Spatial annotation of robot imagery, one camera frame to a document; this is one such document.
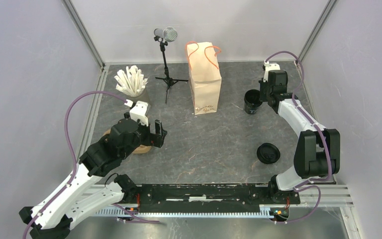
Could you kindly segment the black coffee cup with print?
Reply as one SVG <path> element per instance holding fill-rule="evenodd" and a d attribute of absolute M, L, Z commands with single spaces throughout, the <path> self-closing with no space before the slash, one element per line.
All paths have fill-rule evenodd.
<path fill-rule="evenodd" d="M 260 100 L 260 91 L 256 89 L 248 90 L 244 95 L 244 111 L 249 114 L 255 114 L 262 105 Z"/>

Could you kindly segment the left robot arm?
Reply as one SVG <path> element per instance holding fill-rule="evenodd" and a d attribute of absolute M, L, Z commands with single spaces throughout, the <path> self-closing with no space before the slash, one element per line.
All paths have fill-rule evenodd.
<path fill-rule="evenodd" d="M 64 239 L 76 225 L 98 210 L 120 201 L 132 202 L 138 188 L 125 174 L 117 176 L 99 192 L 83 200 L 79 197 L 120 166 L 139 146 L 161 148 L 166 135 L 159 120 L 155 121 L 154 133 L 139 120 L 119 120 L 109 133 L 87 148 L 73 171 L 51 195 L 34 207 L 20 210 L 19 215 L 27 225 L 23 237 Z"/>

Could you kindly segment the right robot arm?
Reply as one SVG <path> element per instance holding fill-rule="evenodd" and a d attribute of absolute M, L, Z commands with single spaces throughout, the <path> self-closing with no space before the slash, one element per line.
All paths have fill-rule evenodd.
<path fill-rule="evenodd" d="M 317 122 L 302 106 L 294 93 L 287 90 L 288 74 L 284 70 L 267 70 L 260 80 L 260 97 L 286 120 L 298 136 L 293 165 L 272 178 L 267 190 L 273 203 L 313 182 L 326 182 L 340 169 L 340 133 Z"/>

